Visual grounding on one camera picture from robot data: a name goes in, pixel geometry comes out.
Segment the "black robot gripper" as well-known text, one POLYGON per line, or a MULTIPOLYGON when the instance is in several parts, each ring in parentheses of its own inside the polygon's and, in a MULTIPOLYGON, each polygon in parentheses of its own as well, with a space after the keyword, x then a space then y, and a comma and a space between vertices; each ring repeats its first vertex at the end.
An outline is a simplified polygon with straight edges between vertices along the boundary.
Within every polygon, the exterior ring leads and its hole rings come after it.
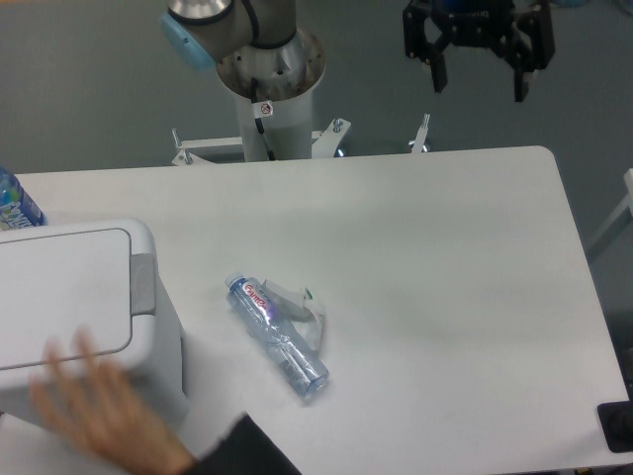
POLYGON ((555 53, 549 1, 529 1, 517 10, 513 1, 409 1, 403 9, 405 54, 430 68, 433 89, 448 83, 444 50, 449 46, 501 50, 513 70, 513 97, 522 102, 529 77, 547 68, 555 53), (440 32, 431 42, 426 22, 440 32))

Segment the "blurred bare human hand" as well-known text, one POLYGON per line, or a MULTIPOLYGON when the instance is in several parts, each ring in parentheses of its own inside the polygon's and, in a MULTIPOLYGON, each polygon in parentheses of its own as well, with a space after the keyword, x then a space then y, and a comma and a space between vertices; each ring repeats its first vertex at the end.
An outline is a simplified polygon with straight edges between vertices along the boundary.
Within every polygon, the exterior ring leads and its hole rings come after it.
POLYGON ((111 359, 94 356, 86 332, 75 336, 87 382, 75 380, 62 363, 58 344, 45 347, 50 390, 30 380, 30 398, 47 428, 76 449, 129 474, 183 474, 196 457, 141 400, 126 373, 111 359))

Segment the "black sleeve forearm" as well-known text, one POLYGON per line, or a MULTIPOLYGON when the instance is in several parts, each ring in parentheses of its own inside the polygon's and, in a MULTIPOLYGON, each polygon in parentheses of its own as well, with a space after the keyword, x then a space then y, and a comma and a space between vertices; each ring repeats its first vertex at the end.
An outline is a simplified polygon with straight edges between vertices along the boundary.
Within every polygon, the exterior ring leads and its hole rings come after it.
POLYGON ((301 471, 250 417, 242 416, 224 438, 183 474, 285 474, 301 471))

